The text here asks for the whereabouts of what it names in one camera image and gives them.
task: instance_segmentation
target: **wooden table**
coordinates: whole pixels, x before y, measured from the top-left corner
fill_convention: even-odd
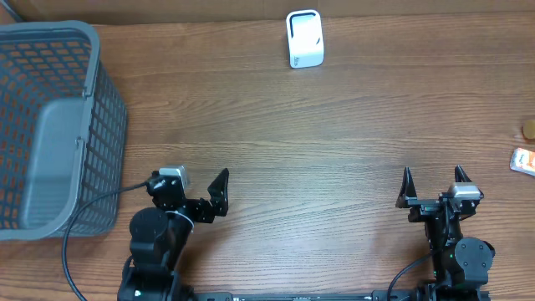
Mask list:
[[[535,298],[535,178],[509,170],[535,118],[535,13],[324,20],[321,67],[288,66],[282,21],[98,27],[102,60],[130,113],[125,186],[186,163],[188,196],[231,171],[228,216],[197,225],[181,259],[196,291],[386,289],[428,252],[423,224],[395,208],[403,168],[420,196],[456,164],[485,192],[466,236],[497,250],[495,300]],[[128,224],[152,205],[121,197],[115,229],[72,239],[90,300],[115,300]],[[3,242],[1,300],[73,300],[60,241]],[[397,288],[431,278],[431,264]]]

